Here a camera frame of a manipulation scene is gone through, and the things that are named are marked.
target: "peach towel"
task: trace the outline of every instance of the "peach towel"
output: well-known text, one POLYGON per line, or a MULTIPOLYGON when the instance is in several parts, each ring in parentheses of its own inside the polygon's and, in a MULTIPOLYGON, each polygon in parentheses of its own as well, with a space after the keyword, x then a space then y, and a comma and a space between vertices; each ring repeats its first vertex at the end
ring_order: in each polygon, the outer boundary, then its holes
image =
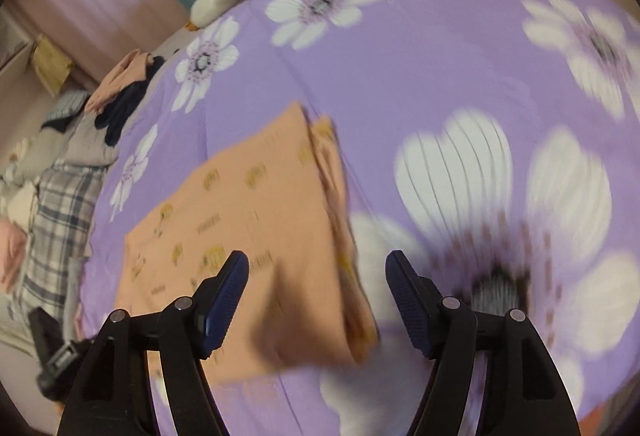
MULTIPOLYGON (((363 362, 377 343, 353 267, 346 184, 331 121, 302 107, 213 156, 126 236, 116 307, 141 315, 191 295, 232 250, 249 282, 210 383, 283 368, 363 362)), ((152 375, 160 371, 151 353, 152 375)))
POLYGON ((104 107, 127 86, 146 79, 146 65, 152 62, 151 56, 146 52, 141 53, 139 50, 129 52, 102 79, 100 86, 84 105, 84 112, 97 111, 98 115, 102 113, 104 107))

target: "purple bedsheet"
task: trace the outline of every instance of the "purple bedsheet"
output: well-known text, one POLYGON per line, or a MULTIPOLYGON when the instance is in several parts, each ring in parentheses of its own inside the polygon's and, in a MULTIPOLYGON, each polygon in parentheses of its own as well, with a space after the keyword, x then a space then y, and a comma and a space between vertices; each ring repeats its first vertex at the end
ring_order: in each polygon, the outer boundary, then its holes
POLYGON ((81 289, 88 334, 113 307, 126 233, 294 100, 335 121, 382 344, 362 369, 215 387, 232 435, 406 433, 430 367, 386 289, 394 248, 444 293, 496 260, 528 277, 529 315, 580 417, 638 371, 640 25, 610 0, 233 8, 170 61, 120 142, 81 289))

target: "floor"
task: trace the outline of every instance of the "floor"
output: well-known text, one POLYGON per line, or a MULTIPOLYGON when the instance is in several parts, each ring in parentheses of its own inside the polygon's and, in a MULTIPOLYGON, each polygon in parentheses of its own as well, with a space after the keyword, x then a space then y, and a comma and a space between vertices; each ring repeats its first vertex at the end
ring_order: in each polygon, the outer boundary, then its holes
POLYGON ((9 157, 15 144, 24 137, 35 135, 54 99, 44 89, 33 69, 27 71, 14 86, 0 95, 0 167, 9 157))

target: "plaid shirt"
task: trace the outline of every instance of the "plaid shirt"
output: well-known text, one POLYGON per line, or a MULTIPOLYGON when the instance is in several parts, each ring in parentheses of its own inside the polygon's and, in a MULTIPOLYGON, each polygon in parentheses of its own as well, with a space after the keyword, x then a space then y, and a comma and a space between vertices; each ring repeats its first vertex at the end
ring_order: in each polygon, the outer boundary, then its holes
POLYGON ((69 261, 84 254, 105 170, 55 164, 40 179, 33 240, 10 312, 26 323, 40 306, 62 326, 69 261))

